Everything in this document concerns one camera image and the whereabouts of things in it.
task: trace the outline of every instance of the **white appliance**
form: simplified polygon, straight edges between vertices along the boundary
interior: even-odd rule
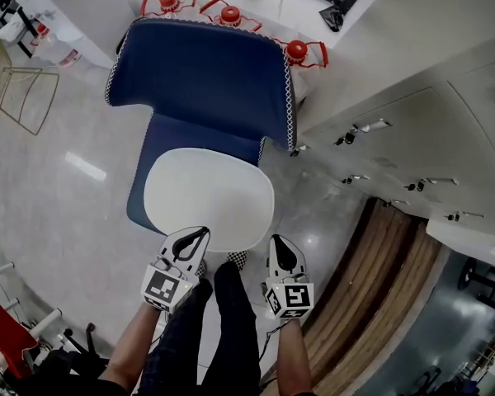
[[[111,68],[136,15],[127,0],[17,0],[60,40],[92,63]]]

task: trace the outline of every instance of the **floor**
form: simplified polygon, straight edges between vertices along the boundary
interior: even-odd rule
[[[458,290],[460,272],[468,258],[451,252],[431,297],[390,358],[356,393],[356,396],[412,394],[423,384],[422,375],[441,369],[435,384],[458,374],[473,361],[495,333],[495,310],[476,300],[487,291],[478,283]],[[477,262],[483,274],[488,265]]]
[[[16,64],[26,61],[10,49]],[[80,82],[75,76],[87,76]],[[125,205],[149,122],[145,106],[109,107],[104,102],[106,70],[84,75],[62,71],[53,106],[36,137],[0,113],[0,256],[48,305],[62,309],[78,328],[115,344],[139,303],[145,267],[163,237],[128,220]],[[26,101],[25,121],[35,127],[49,98],[50,78],[37,81]],[[19,107],[14,83],[7,104]],[[277,324],[266,318],[260,283],[269,236],[291,239],[307,257],[317,296],[342,256],[365,196],[334,181],[309,152],[297,158],[267,143],[261,169],[276,193],[275,217],[260,245],[248,254],[242,273],[257,314],[259,345]],[[214,271],[225,254],[209,254]],[[205,311],[200,345],[200,379],[218,345],[215,299]],[[273,337],[262,359],[262,373],[275,361]]]

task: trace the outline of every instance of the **plaid pants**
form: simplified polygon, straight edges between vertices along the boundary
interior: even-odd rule
[[[217,270],[214,287],[222,335],[202,385],[196,385],[198,351],[205,305],[213,293],[206,279],[171,316],[158,346],[148,355],[139,395],[259,394],[256,315],[232,262]]]

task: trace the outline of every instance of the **gold wire stand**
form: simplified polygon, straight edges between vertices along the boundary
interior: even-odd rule
[[[2,106],[4,97],[6,96],[7,93],[7,88],[9,87],[9,84],[12,83],[11,80],[15,74],[30,74],[35,76],[35,78],[31,82],[31,85],[27,89],[26,95],[24,96],[24,101],[22,102],[18,119],[13,115],[11,115],[10,113],[8,113]],[[44,114],[44,119],[40,123],[39,128],[34,132],[33,130],[30,130],[28,127],[24,126],[21,123],[21,119],[22,119],[22,112],[24,111],[24,105],[26,104],[27,96],[29,95],[31,89],[33,88],[33,85],[35,84],[36,80],[40,76],[55,77],[55,86],[51,95],[51,100],[49,101],[48,110],[46,110]],[[5,47],[3,46],[2,40],[0,40],[0,111],[10,119],[14,120],[17,124],[19,124],[22,128],[24,128],[34,136],[37,136],[39,134],[40,130],[42,129],[42,125],[46,120],[46,117],[48,117],[48,114],[50,113],[50,108],[51,105],[53,104],[55,93],[57,92],[57,86],[59,85],[59,76],[60,75],[58,73],[44,72],[43,68],[18,68],[12,66],[11,58],[9,57],[9,54],[7,53]]]

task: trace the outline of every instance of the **person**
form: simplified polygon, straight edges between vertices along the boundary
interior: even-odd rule
[[[240,278],[245,261],[245,252],[230,254],[214,275],[221,337],[201,386],[196,385],[198,351],[205,305],[213,293],[205,278],[200,278],[200,284],[171,316],[150,354],[160,311],[143,303],[117,342],[96,387],[103,394],[122,396],[134,390],[141,376],[139,396],[258,395],[256,315]],[[311,394],[309,362],[297,319],[280,330],[276,368],[281,396]]]

